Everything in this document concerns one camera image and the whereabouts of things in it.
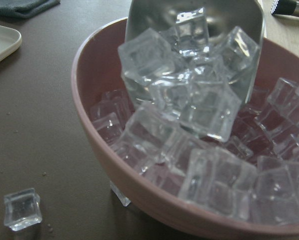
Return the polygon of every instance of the light wood table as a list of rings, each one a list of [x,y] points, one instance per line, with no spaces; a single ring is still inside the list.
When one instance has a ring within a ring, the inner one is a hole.
[[[299,57],[299,17],[271,15],[273,0],[262,0],[266,37]]]

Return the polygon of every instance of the white tray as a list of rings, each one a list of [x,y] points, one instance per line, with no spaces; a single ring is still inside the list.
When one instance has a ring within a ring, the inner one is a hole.
[[[0,25],[0,61],[18,49],[21,43],[19,31]]]

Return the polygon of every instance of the pink bowl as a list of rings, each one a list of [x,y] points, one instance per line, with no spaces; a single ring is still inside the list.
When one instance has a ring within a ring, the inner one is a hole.
[[[138,175],[103,141],[90,122],[89,109],[100,100],[103,92],[124,88],[117,48],[124,42],[126,22],[126,18],[119,19],[92,33],[78,49],[71,71],[78,116],[95,156],[109,178],[142,211],[188,234],[218,240],[299,235],[299,224],[245,223],[188,204]],[[273,88],[279,77],[299,82],[299,58],[264,39],[256,84]]]

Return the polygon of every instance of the gray tabletop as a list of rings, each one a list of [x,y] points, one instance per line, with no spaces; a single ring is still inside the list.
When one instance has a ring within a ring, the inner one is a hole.
[[[131,0],[63,0],[30,19],[0,17],[23,43],[0,62],[0,240],[198,240],[123,207],[94,157],[71,93],[84,39],[128,15]],[[35,188],[43,221],[3,225],[6,194]]]

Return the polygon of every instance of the folded towel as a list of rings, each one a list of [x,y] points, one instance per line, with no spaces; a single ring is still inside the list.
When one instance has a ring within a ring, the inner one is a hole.
[[[0,16],[28,19],[60,2],[61,0],[0,0]]]

